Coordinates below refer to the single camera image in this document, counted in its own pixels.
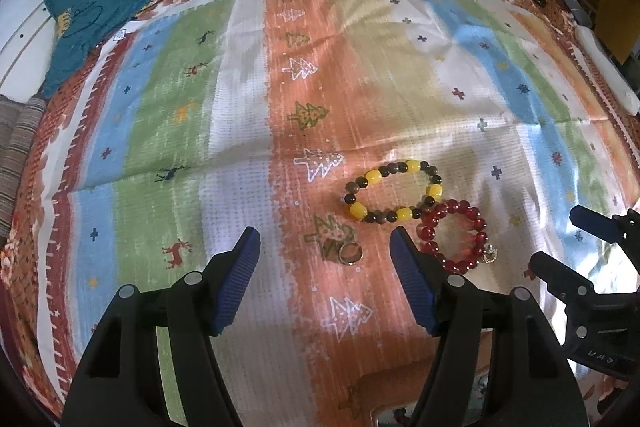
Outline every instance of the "striped fabric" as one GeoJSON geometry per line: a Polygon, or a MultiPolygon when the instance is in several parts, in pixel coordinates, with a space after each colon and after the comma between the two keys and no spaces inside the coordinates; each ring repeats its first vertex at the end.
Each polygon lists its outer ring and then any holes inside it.
{"type": "Polygon", "coordinates": [[[6,150],[0,156],[0,238],[9,235],[22,170],[45,108],[46,102],[37,97],[24,105],[19,111],[6,150]]]}
{"type": "Polygon", "coordinates": [[[7,97],[0,96],[0,162],[4,158],[4,151],[9,145],[21,108],[21,103],[12,102],[7,97]]]}

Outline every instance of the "orange reindeer print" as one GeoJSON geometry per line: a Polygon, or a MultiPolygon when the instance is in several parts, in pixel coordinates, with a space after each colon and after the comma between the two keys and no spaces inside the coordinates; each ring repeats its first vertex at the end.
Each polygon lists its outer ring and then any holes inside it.
{"type": "Polygon", "coordinates": [[[189,253],[191,253],[191,243],[187,241],[183,241],[178,238],[178,242],[172,244],[170,247],[162,248],[163,253],[170,253],[171,259],[167,260],[167,266],[165,270],[169,270],[175,268],[176,266],[182,266],[182,256],[180,255],[180,249],[185,248],[189,253]]]}

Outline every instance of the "blue stripe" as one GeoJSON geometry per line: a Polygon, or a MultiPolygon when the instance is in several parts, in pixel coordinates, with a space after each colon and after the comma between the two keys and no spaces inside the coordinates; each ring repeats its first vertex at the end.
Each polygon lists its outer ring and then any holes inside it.
{"type": "Polygon", "coordinates": [[[119,179],[129,148],[129,134],[136,119],[142,94],[149,77],[180,17],[176,14],[160,19],[144,28],[123,59],[111,86],[109,97],[96,129],[93,150],[82,182],[84,189],[74,194],[78,216],[78,257],[75,260],[78,328],[74,337],[81,349],[91,338],[92,327],[98,323],[117,289],[118,263],[114,237],[114,190],[111,182],[119,179]],[[102,153],[109,154],[102,158],[102,153]],[[96,229],[98,235],[92,237],[96,229]],[[90,285],[95,278],[95,286],[90,285]]]}
{"type": "Polygon", "coordinates": [[[423,1],[428,2],[445,23],[452,40],[482,64],[509,110],[521,122],[528,124],[523,126],[522,131],[526,133],[535,156],[546,191],[550,219],[562,242],[566,259],[581,259],[585,251],[598,251],[593,236],[583,233],[582,243],[575,238],[575,230],[569,223],[569,212],[574,204],[567,201],[565,194],[573,192],[579,200],[587,200],[586,195],[578,191],[577,164],[526,72],[511,61],[493,30],[454,0],[423,1]],[[508,67],[499,68],[500,62],[508,67]],[[541,119],[546,121],[546,125],[539,124],[541,119]],[[562,156],[561,165],[553,163],[554,153],[562,156]]]}

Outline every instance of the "red beaded bracelet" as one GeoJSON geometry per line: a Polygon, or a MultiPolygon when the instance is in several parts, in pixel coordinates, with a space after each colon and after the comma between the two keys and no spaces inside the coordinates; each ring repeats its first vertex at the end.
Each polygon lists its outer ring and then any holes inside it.
{"type": "Polygon", "coordinates": [[[480,216],[478,207],[470,206],[468,201],[447,200],[446,203],[438,203],[429,211],[425,212],[421,220],[422,226],[418,225],[417,233],[418,237],[425,242],[420,246],[420,250],[436,257],[442,263],[445,270],[451,273],[465,274],[467,270],[474,269],[478,266],[480,261],[492,263],[495,260],[495,249],[488,245],[490,247],[490,252],[488,252],[488,249],[484,247],[484,244],[488,240],[486,232],[484,232],[486,221],[480,216]],[[443,254],[440,253],[438,244],[433,240],[436,236],[435,228],[439,220],[448,214],[462,214],[473,222],[473,228],[477,232],[471,253],[457,262],[445,259],[443,254]]]}

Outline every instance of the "blue gripper pad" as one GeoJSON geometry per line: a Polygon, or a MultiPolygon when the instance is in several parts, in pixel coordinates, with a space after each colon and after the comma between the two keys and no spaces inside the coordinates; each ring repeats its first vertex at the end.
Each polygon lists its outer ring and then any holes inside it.
{"type": "Polygon", "coordinates": [[[615,220],[579,204],[571,209],[569,219],[579,229],[589,232],[607,243],[618,243],[623,239],[623,233],[615,220]]]}
{"type": "Polygon", "coordinates": [[[404,295],[414,314],[415,322],[426,328],[430,335],[433,335],[440,326],[434,313],[436,295],[418,266],[411,246],[406,243],[399,228],[391,232],[389,252],[404,295]]]}
{"type": "Polygon", "coordinates": [[[236,318],[240,301],[242,301],[255,266],[258,264],[260,234],[255,229],[251,229],[251,232],[245,232],[245,234],[247,237],[241,237],[238,245],[234,248],[234,250],[240,249],[238,257],[226,274],[218,292],[217,306],[213,317],[213,331],[216,335],[222,333],[222,330],[231,325],[236,318]]]}

